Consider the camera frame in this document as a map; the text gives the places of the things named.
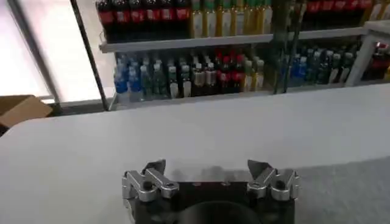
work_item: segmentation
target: bottled drink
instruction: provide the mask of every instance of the bottled drink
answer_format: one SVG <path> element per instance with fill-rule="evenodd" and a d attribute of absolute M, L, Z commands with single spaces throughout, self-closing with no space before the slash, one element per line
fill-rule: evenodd
<path fill-rule="evenodd" d="M 222 37 L 230 36 L 230 26 L 232 25 L 232 9 L 230 0 L 223 0 L 223 12 L 221 18 Z"/>
<path fill-rule="evenodd" d="M 179 98 L 179 85 L 177 84 L 177 76 L 176 76 L 176 67 L 170 66 L 168 68 L 168 79 L 169 79 L 169 93 L 171 94 L 171 98 Z"/>
<path fill-rule="evenodd" d="M 230 81 L 230 65 L 229 65 L 229 57 L 225 56 L 224 61 L 221 66 L 221 70 L 219 71 L 219 92 L 222 94 L 230 93 L 229 89 L 229 81 Z"/>
<path fill-rule="evenodd" d="M 202 64 L 196 63 L 195 69 L 193 72 L 194 75 L 194 86 L 192 89 L 193 96 L 201 96 L 204 92 L 204 85 L 205 85 L 205 73 L 202 69 Z"/>
<path fill-rule="evenodd" d="M 159 0 L 145 0 L 147 28 L 150 35 L 158 36 L 160 34 L 161 10 Z"/>
<path fill-rule="evenodd" d="M 331 71 L 330 71 L 330 75 L 329 75 L 329 84 L 335 83 L 336 79 L 338 78 L 340 59 L 341 59 L 341 55 L 339 55 L 339 54 L 333 55 L 333 61 L 331 64 L 332 66 L 331 66 Z"/>
<path fill-rule="evenodd" d="M 252 61 L 247 60 L 245 62 L 245 81 L 243 85 L 243 92 L 249 92 L 252 88 Z"/>
<path fill-rule="evenodd" d="M 127 81 L 122 77 L 122 72 L 118 67 L 116 67 L 114 72 L 114 84 L 116 93 L 122 94 L 127 92 Z"/>
<path fill-rule="evenodd" d="M 303 16 L 303 30 L 314 30 L 317 28 L 318 13 L 321 6 L 320 0 L 308 0 L 307 9 Z"/>
<path fill-rule="evenodd" d="M 143 9 L 141 0 L 130 0 L 129 4 L 133 38 L 142 39 L 144 38 L 143 28 L 145 26 L 146 11 Z"/>
<path fill-rule="evenodd" d="M 202 37 L 203 32 L 203 15 L 200 11 L 200 0 L 192 0 L 193 11 L 191 14 L 190 33 L 191 38 Z"/>
<path fill-rule="evenodd" d="M 154 74 L 153 74 L 153 86 L 154 86 L 154 95 L 159 99 L 167 98 L 168 92 L 166 90 L 166 78 L 161 69 L 161 65 L 156 63 L 153 65 Z"/>
<path fill-rule="evenodd" d="M 325 60 L 320 64 L 317 84 L 327 84 L 330 75 L 330 66 L 332 65 L 333 51 L 326 51 Z"/>
<path fill-rule="evenodd" d="M 182 83 L 183 83 L 183 97 L 191 97 L 191 77 L 190 67 L 188 65 L 182 65 Z"/>
<path fill-rule="evenodd" d="M 271 0 L 265 0 L 264 2 L 264 11 L 263 11 L 263 25 L 261 33 L 271 33 L 271 22 L 272 22 L 272 8 L 271 8 Z"/>
<path fill-rule="evenodd" d="M 244 34 L 256 33 L 256 6 L 255 0 L 248 0 L 244 13 Z"/>
<path fill-rule="evenodd" d="M 243 56 L 237 56 L 237 62 L 232 72 L 232 91 L 233 93 L 239 93 L 241 91 L 241 85 L 243 78 L 245 77 L 245 69 L 243 65 Z"/>
<path fill-rule="evenodd" d="M 188 38 L 188 25 L 190 23 L 190 0 L 176 0 L 175 29 L 179 30 L 178 36 Z"/>
<path fill-rule="evenodd" d="M 344 61 L 341 66 L 340 82 L 344 83 L 347 81 L 352 65 L 353 65 L 353 54 L 347 52 L 344 54 Z"/>
<path fill-rule="evenodd" d="M 174 13 L 173 0 L 161 0 L 161 31 L 165 38 L 171 39 L 175 27 L 174 21 L 176 14 Z"/>
<path fill-rule="evenodd" d="M 313 59 L 311 60 L 307 68 L 306 79 L 305 79 L 306 82 L 308 83 L 316 82 L 320 63 L 321 63 L 321 53 L 319 51 L 316 51 L 313 55 Z"/>
<path fill-rule="evenodd" d="M 216 94 L 216 71 L 214 68 L 214 63 L 209 62 L 206 69 L 206 87 L 207 94 L 214 95 Z"/>
<path fill-rule="evenodd" d="M 129 67 L 129 86 L 131 90 L 130 101 L 138 102 L 142 100 L 141 79 L 134 67 Z"/>
<path fill-rule="evenodd" d="M 215 37 L 217 32 L 217 13 L 214 10 L 215 0 L 205 0 L 206 9 L 203 13 L 203 36 Z"/>
<path fill-rule="evenodd" d="M 130 34 L 130 5 L 126 0 L 112 0 L 112 5 L 115 10 L 115 18 L 118 26 L 118 31 L 122 34 Z"/>
<path fill-rule="evenodd" d="M 153 81 L 150 76 L 147 67 L 145 65 L 141 66 L 141 79 L 142 79 L 142 90 L 143 90 L 143 99 L 152 100 L 153 99 Z"/>
<path fill-rule="evenodd" d="M 260 91 L 263 88 L 263 82 L 264 82 L 264 61 L 261 59 L 258 59 L 257 62 L 257 71 L 255 74 L 255 80 L 252 81 L 252 90 L 253 91 Z"/>
<path fill-rule="evenodd" d="M 232 19 L 233 36 L 244 34 L 244 12 L 244 0 L 236 0 L 236 8 Z"/>
<path fill-rule="evenodd" d="M 109 0 L 97 0 L 95 2 L 97 14 L 99 15 L 100 22 L 104 28 L 104 32 L 107 40 L 110 40 L 111 35 L 114 32 L 114 14 L 112 5 Z"/>
<path fill-rule="evenodd" d="M 292 62 L 290 76 L 297 77 L 299 76 L 300 54 L 296 54 Z"/>
<path fill-rule="evenodd" d="M 307 72 L 307 58 L 301 57 L 299 61 L 299 70 L 297 75 L 295 76 L 295 84 L 297 86 L 302 86 L 305 81 L 305 76 Z"/>

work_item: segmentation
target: bottle label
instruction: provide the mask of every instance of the bottle label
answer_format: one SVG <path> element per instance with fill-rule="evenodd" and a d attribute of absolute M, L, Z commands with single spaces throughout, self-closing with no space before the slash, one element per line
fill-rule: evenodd
<path fill-rule="evenodd" d="M 203 72 L 195 72 L 194 73 L 194 84 L 196 86 L 203 86 L 205 83 L 204 73 Z"/>
<path fill-rule="evenodd" d="M 368 9 L 371 7 L 372 0 L 359 0 L 359 8 Z"/>
<path fill-rule="evenodd" d="M 244 34 L 244 12 L 236 13 L 236 35 Z"/>
<path fill-rule="evenodd" d="M 190 81 L 183 83 L 183 92 L 184 92 L 184 97 L 191 96 L 191 82 Z"/>
<path fill-rule="evenodd" d="M 230 80 L 230 74 L 229 73 L 224 73 L 224 72 L 221 72 L 219 74 L 219 80 L 221 82 L 228 82 Z"/>
<path fill-rule="evenodd" d="M 99 12 L 99 18 L 103 25 L 111 24 L 114 21 L 114 15 L 111 11 Z"/>
<path fill-rule="evenodd" d="M 176 16 L 178 20 L 185 20 L 190 18 L 190 10 L 186 8 L 177 8 Z"/>
<path fill-rule="evenodd" d="M 339 73 L 339 69 L 338 69 L 338 68 L 335 68 L 335 69 L 333 69 L 333 70 L 330 72 L 330 75 L 329 75 L 329 84 L 335 82 L 338 73 Z"/>
<path fill-rule="evenodd" d="M 215 37 L 216 15 L 215 13 L 207 14 L 207 36 Z"/>
<path fill-rule="evenodd" d="M 214 85 L 216 83 L 215 71 L 206 71 L 206 84 Z"/>
<path fill-rule="evenodd" d="M 383 12 L 382 20 L 390 19 L 390 4 L 388 4 Z"/>
<path fill-rule="evenodd" d="M 179 86 L 177 85 L 177 83 L 171 83 L 169 86 L 169 89 L 171 90 L 171 97 L 172 98 L 179 97 Z"/>
<path fill-rule="evenodd" d="M 307 12 L 310 12 L 310 13 L 318 12 L 320 4 L 321 4 L 320 1 L 308 2 L 307 3 Z"/>
<path fill-rule="evenodd" d="M 369 21 L 373 21 L 373 20 L 377 20 L 378 19 L 378 14 L 380 12 L 381 7 L 382 7 L 381 4 L 374 5 L 374 7 L 372 8 L 372 12 L 371 12 L 370 18 L 368 19 Z"/>
<path fill-rule="evenodd" d="M 141 80 L 137 77 L 137 74 L 129 75 L 129 84 L 133 93 L 141 91 Z"/>
<path fill-rule="evenodd" d="M 346 4 L 346 10 L 354 11 L 359 6 L 359 0 L 348 0 Z"/>
<path fill-rule="evenodd" d="M 130 13 L 133 23 L 142 23 L 145 20 L 145 11 L 144 10 L 132 10 Z"/>
<path fill-rule="evenodd" d="M 127 82 L 124 80 L 115 80 L 115 90 L 117 93 L 127 92 Z"/>
<path fill-rule="evenodd" d="M 202 28 L 203 28 L 202 14 L 200 13 L 195 14 L 193 18 L 194 38 L 202 37 Z"/>
<path fill-rule="evenodd" d="M 243 77 L 244 74 L 241 72 L 233 72 L 232 74 L 232 80 L 234 80 L 235 82 L 240 82 Z"/>
<path fill-rule="evenodd" d="M 330 10 L 332 10 L 334 4 L 335 4 L 334 1 L 324 1 L 324 2 L 322 2 L 321 10 L 322 11 L 330 11 Z"/>
<path fill-rule="evenodd" d="M 346 6 L 346 1 L 345 0 L 338 0 L 335 2 L 335 6 L 333 8 L 334 11 L 342 11 L 344 7 Z"/>
<path fill-rule="evenodd" d="M 350 71 L 349 68 L 344 68 L 344 69 L 342 70 L 342 73 L 341 73 L 341 75 L 340 75 L 340 82 L 345 82 L 345 81 L 346 81 L 346 79 L 347 79 L 347 77 L 348 77 L 348 74 L 349 74 L 349 71 Z"/>
<path fill-rule="evenodd" d="M 173 20 L 174 19 L 174 11 L 173 9 L 161 9 L 161 18 L 162 20 Z"/>
<path fill-rule="evenodd" d="M 222 14 L 222 36 L 227 37 L 230 35 L 230 25 L 232 24 L 232 14 L 230 12 L 224 12 Z"/>
<path fill-rule="evenodd" d="M 146 13 L 147 19 L 150 21 L 159 21 L 161 18 L 161 11 L 159 9 L 148 9 Z"/>
<path fill-rule="evenodd" d="M 263 33 L 271 32 L 271 21 L 272 21 L 272 9 L 266 9 L 264 11 Z"/>
<path fill-rule="evenodd" d="M 247 75 L 245 77 L 244 92 L 249 92 L 251 86 L 252 86 L 252 76 Z"/>
<path fill-rule="evenodd" d="M 130 22 L 130 11 L 117 11 L 116 21 L 118 23 L 129 23 Z"/>
<path fill-rule="evenodd" d="M 256 75 L 256 91 L 260 91 L 263 88 L 264 77 L 262 75 Z"/>

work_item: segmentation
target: white tabletop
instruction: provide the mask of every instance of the white tabletop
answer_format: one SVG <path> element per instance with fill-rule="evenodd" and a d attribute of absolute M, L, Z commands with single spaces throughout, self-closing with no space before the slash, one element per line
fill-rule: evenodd
<path fill-rule="evenodd" d="M 129 223 L 121 175 L 167 159 L 201 180 L 244 170 L 390 155 L 390 85 L 188 103 L 27 121 L 0 138 L 0 223 Z"/>

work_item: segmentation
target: metal shelf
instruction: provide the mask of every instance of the metal shelf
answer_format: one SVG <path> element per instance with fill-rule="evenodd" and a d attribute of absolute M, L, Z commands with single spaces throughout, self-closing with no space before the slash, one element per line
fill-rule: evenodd
<path fill-rule="evenodd" d="M 318 38 L 333 38 L 358 36 L 365 34 L 362 27 L 332 29 L 332 30 L 314 30 L 302 31 L 299 39 L 318 39 Z M 273 34 L 262 35 L 246 35 L 235 37 L 213 37 L 213 38 L 196 38 L 182 40 L 161 40 L 161 41 L 142 41 L 142 42 L 127 42 L 108 44 L 103 42 L 99 48 L 103 53 L 111 52 L 130 52 L 130 51 L 149 51 L 160 49 L 174 49 L 198 46 L 218 46 L 229 44 L 250 44 L 250 43 L 268 43 L 272 40 Z"/>
<path fill-rule="evenodd" d="M 162 105 L 177 105 L 183 103 L 196 103 L 196 102 L 206 102 L 206 101 L 213 101 L 213 100 L 227 100 L 227 99 L 270 96 L 270 95 L 272 95 L 272 91 L 262 90 L 258 92 L 231 93 L 231 94 L 221 94 L 221 95 L 212 95 L 212 96 L 186 97 L 186 98 L 179 98 L 179 99 L 152 100 L 152 101 L 144 101 L 144 102 L 130 102 L 129 100 L 121 100 L 118 97 L 118 95 L 115 95 L 115 98 L 113 100 L 114 103 L 111 106 L 110 110 L 127 110 L 127 109 L 141 108 L 141 107 L 156 107 Z"/>
<path fill-rule="evenodd" d="M 343 88 L 344 83 L 332 83 L 327 85 L 308 85 L 308 86 L 298 86 L 298 87 L 289 87 L 287 93 L 300 93 L 306 91 L 317 91 L 322 89 L 336 89 Z"/>

